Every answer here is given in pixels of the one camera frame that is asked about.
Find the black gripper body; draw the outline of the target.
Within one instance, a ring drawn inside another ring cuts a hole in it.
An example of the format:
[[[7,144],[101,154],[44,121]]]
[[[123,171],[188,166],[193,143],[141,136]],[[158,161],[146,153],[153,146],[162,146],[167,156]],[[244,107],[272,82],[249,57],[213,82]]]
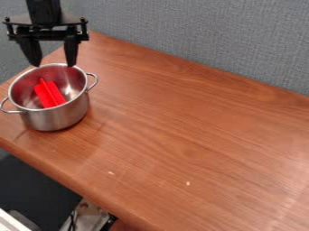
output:
[[[7,16],[4,25],[11,40],[34,38],[42,41],[64,41],[68,36],[89,41],[87,19],[63,11],[60,0],[26,0],[28,12]]]

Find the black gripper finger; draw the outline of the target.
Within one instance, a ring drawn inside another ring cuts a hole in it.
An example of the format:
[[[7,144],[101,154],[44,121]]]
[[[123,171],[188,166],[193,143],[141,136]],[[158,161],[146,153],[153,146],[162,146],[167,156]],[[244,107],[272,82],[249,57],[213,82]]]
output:
[[[67,58],[67,65],[72,67],[77,65],[79,52],[79,40],[77,30],[74,28],[67,29],[67,36],[64,39],[64,52]]]
[[[30,64],[39,67],[43,60],[42,46],[28,28],[18,28],[16,41]]]

